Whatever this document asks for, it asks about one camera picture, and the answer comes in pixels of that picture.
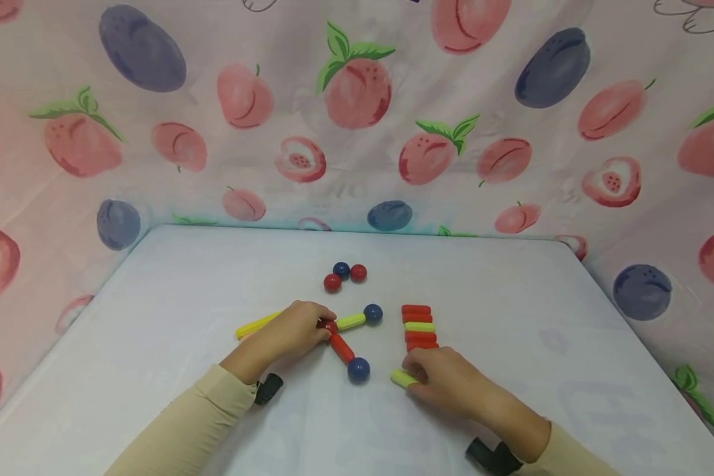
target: magnetic ball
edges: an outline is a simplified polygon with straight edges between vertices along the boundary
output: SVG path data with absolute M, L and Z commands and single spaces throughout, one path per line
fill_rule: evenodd
M 325 280 L 323 280 L 323 285 L 325 286 L 325 290 L 328 292 L 336 292 L 341 289 L 341 278 L 338 277 L 338 274 L 329 274 L 328 276 L 325 277 Z
M 334 274 L 338 274 L 338 277 L 340 277 L 342 280 L 345 280 L 347 277 L 349 277 L 349 265 L 343 261 L 338 261 L 336 264 L 333 265 L 333 272 Z
M 346 366 L 349 380 L 353 382 L 363 382 L 370 376 L 370 364 L 363 357 L 355 357 Z
M 378 324 L 383 319 L 383 310 L 378 304 L 368 304 L 362 313 L 365 314 L 368 324 Z
M 361 264 L 356 264 L 352 266 L 351 276 L 354 282 L 365 281 L 366 277 L 368 277 L 368 269 Z

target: leaf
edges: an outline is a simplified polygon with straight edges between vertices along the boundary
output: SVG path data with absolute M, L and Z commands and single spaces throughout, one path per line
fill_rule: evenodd
M 320 70 L 320 74 L 317 75 L 317 86 L 315 86 L 315 93 L 320 94 L 321 92 L 325 91 L 325 87 L 328 85 L 329 82 L 331 82 L 333 75 L 336 75 L 336 73 L 340 69 L 342 69 L 344 65 L 345 62 L 331 56 L 331 59 L 329 59 L 328 62 Z
M 328 49 L 338 60 L 346 61 L 349 57 L 349 39 L 346 33 L 331 20 L 328 20 Z
M 38 107 L 28 114 L 34 119 L 56 119 L 56 117 L 73 114 L 74 112 L 85 112 L 72 100 L 60 100 L 47 106 Z
M 396 48 L 389 45 L 381 45 L 376 43 L 355 43 L 349 52 L 349 59 L 354 58 L 367 58 L 368 60 L 380 60 L 393 52 L 397 51 Z

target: sliced peach print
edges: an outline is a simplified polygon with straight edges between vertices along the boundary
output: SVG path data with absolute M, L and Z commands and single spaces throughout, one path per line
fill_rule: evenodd
M 236 129 L 251 129 L 270 119 L 275 100 L 270 86 L 240 63 L 226 66 L 217 76 L 217 96 L 222 114 Z
M 280 144 L 275 166 L 286 179 L 306 184 L 325 175 L 325 154 L 310 139 L 291 136 Z
M 599 169 L 587 172 L 582 191 L 599 205 L 630 205 L 641 192 L 641 166 L 632 157 L 611 157 Z

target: red ball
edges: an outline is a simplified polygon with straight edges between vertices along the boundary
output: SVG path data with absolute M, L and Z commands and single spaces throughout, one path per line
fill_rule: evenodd
M 336 292 L 341 289 L 341 278 L 338 277 L 338 274 L 332 272 L 331 274 L 325 277 L 325 280 L 323 280 L 323 285 L 325 286 L 326 291 Z
M 368 277 L 368 269 L 361 264 L 356 264 L 352 266 L 352 271 L 349 272 L 349 275 L 351 275 L 352 281 L 362 282 Z

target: peach print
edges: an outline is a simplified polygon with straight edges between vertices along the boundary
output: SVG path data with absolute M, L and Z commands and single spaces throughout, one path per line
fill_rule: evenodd
M 508 10 L 510 0 L 434 0 L 434 40 L 449 54 L 468 54 L 495 36 Z
M 257 127 L 272 115 L 275 101 L 270 86 L 240 63 L 229 65 L 217 76 L 217 96 L 222 114 L 237 129 Z

